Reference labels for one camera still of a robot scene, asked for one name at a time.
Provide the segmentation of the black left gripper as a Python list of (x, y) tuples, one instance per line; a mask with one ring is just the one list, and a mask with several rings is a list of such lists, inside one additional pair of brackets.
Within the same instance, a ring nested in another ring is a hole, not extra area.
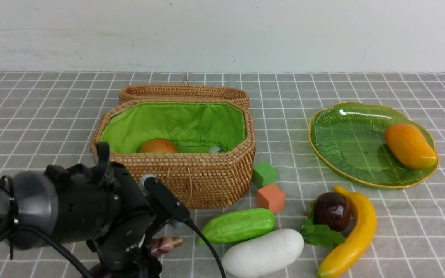
[(160, 273), (159, 259), (151, 254), (153, 236), (168, 223), (168, 214), (148, 200), (124, 165), (114, 164), (113, 185), (120, 211), (104, 236), (88, 241), (100, 262), (90, 273)]

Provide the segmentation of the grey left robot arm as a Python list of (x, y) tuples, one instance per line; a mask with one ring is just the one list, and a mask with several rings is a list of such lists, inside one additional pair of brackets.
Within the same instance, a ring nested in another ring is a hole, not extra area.
[(51, 246), (83, 278), (158, 278), (156, 214), (125, 166), (48, 165), (0, 178), (0, 243)]

